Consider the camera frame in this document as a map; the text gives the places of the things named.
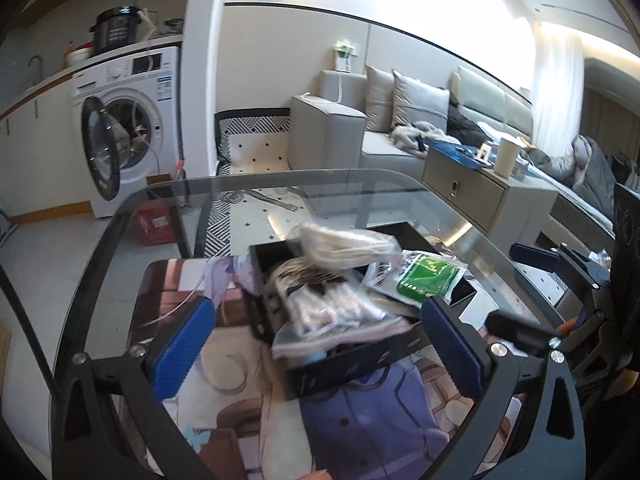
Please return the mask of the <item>patterned black white chair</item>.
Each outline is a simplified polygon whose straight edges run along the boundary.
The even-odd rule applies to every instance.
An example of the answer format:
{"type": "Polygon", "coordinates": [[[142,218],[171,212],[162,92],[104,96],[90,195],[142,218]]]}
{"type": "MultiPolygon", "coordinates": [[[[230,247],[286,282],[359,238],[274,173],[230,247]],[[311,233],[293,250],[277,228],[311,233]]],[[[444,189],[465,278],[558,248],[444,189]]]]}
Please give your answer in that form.
{"type": "Polygon", "coordinates": [[[217,174],[265,174],[290,169],[288,107],[223,110],[215,114],[217,174]]]}

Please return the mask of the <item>anime printed desk mat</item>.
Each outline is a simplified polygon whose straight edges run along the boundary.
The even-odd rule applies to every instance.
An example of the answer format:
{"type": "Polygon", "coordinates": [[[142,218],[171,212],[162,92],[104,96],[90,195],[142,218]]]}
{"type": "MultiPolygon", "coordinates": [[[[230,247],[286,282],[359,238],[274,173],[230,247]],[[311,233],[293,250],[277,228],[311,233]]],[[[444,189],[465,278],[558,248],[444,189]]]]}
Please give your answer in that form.
{"type": "Polygon", "coordinates": [[[221,479],[416,479],[470,414],[422,330],[400,336],[400,359],[328,379],[276,360],[253,322],[244,257],[151,263],[129,340],[148,344],[186,305],[206,299],[204,328],[186,376],[157,399],[196,455],[221,479]]]}

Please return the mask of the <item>green white medicine packet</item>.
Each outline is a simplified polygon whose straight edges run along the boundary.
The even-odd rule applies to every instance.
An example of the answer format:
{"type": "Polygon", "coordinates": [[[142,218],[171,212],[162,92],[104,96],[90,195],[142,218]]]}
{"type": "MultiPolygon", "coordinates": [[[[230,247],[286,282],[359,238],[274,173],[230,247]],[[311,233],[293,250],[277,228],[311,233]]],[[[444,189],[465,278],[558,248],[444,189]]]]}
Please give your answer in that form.
{"type": "Polygon", "coordinates": [[[465,263],[449,256],[404,250],[399,266],[371,263],[362,282],[390,299],[420,308],[427,298],[449,302],[466,270],[465,263]]]}

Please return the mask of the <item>beige cushion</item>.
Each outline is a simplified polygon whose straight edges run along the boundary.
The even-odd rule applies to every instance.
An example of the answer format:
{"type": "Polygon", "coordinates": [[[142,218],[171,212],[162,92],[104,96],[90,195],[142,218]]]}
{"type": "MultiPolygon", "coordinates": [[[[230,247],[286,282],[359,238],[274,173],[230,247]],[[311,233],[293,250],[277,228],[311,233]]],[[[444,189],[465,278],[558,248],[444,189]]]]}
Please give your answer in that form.
{"type": "Polygon", "coordinates": [[[388,133],[392,123],[395,79],[392,73],[367,65],[366,129],[388,133]]]}

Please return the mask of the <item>white washing machine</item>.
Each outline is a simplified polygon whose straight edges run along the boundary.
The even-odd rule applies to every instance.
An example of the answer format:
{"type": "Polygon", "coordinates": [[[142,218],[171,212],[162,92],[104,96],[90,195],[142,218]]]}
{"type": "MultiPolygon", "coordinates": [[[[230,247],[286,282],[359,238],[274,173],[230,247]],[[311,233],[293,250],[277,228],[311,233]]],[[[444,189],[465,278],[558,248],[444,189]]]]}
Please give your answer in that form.
{"type": "Polygon", "coordinates": [[[80,169],[96,218],[154,181],[177,177],[179,61],[176,46],[112,58],[73,74],[70,98],[80,169]]]}

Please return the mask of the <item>grey sofa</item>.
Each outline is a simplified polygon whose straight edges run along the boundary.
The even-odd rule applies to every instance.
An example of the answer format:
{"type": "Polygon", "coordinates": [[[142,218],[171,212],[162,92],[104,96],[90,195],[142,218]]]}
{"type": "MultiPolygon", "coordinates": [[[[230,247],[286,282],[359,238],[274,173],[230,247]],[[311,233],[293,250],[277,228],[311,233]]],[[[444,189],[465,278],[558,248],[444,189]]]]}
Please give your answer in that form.
{"type": "Polygon", "coordinates": [[[325,70],[315,96],[294,96],[286,157],[291,168],[381,168],[422,177],[428,144],[480,148],[499,133],[525,141],[532,108],[459,66],[445,88],[397,70],[362,75],[325,70]]]}

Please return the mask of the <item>red box on floor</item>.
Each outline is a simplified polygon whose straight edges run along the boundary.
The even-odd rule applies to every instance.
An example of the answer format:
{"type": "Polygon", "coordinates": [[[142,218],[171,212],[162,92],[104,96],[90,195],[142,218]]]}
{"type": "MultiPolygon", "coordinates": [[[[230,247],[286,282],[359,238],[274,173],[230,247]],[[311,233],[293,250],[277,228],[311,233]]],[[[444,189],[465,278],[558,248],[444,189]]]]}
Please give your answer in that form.
{"type": "Polygon", "coordinates": [[[169,208],[162,200],[140,205],[132,214],[132,220],[141,245],[150,247],[175,243],[169,208]]]}

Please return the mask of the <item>white cylinder cup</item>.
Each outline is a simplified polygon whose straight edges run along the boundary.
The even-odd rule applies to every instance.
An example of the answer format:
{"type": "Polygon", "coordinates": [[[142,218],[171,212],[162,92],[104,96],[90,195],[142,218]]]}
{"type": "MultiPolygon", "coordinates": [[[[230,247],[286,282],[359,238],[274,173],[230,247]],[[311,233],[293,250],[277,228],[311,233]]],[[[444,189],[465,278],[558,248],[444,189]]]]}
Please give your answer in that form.
{"type": "Polygon", "coordinates": [[[521,147],[513,136],[503,136],[500,139],[494,171],[499,177],[507,179],[512,174],[521,147]]]}

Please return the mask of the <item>black cardboard box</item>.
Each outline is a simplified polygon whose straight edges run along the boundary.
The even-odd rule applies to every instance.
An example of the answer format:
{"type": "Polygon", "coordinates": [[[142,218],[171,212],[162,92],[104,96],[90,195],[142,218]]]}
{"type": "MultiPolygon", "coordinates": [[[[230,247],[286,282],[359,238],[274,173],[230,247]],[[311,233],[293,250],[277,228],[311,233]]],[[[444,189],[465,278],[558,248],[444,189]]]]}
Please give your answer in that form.
{"type": "Polygon", "coordinates": [[[430,304],[461,312],[476,294],[464,263],[407,222],[337,229],[303,222],[250,246],[250,318],[289,398],[332,390],[427,346],[430,304]]]}

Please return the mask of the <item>beige drawer cabinet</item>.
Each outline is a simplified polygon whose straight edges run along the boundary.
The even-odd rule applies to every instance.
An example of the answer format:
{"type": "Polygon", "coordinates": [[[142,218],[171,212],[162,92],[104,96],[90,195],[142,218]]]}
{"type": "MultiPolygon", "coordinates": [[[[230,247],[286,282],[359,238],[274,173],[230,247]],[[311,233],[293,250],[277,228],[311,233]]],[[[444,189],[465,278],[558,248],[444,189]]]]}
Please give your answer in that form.
{"type": "Polygon", "coordinates": [[[515,243],[536,242],[558,197],[545,180],[505,179],[491,169],[470,169],[434,148],[422,181],[504,254],[515,243]]]}

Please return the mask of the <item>black pressure cooker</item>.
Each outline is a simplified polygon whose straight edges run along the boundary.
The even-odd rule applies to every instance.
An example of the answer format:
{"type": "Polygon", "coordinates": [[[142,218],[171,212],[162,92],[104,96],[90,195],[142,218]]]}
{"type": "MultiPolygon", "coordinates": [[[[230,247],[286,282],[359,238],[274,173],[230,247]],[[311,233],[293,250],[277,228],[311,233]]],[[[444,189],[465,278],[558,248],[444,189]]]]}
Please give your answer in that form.
{"type": "Polygon", "coordinates": [[[89,29],[93,54],[100,55],[134,44],[141,23],[139,12],[136,6],[115,6],[99,14],[89,29]]]}

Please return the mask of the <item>grey cushion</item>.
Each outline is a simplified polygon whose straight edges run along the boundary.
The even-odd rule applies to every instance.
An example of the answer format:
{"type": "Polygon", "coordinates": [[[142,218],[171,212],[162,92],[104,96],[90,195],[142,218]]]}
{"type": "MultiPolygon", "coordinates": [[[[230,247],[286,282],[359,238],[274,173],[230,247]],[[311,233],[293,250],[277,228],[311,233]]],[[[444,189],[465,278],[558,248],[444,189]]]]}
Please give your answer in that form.
{"type": "Polygon", "coordinates": [[[393,70],[395,79],[393,125],[413,125],[428,122],[442,131],[447,129],[450,92],[424,84],[398,70],[393,70]]]}

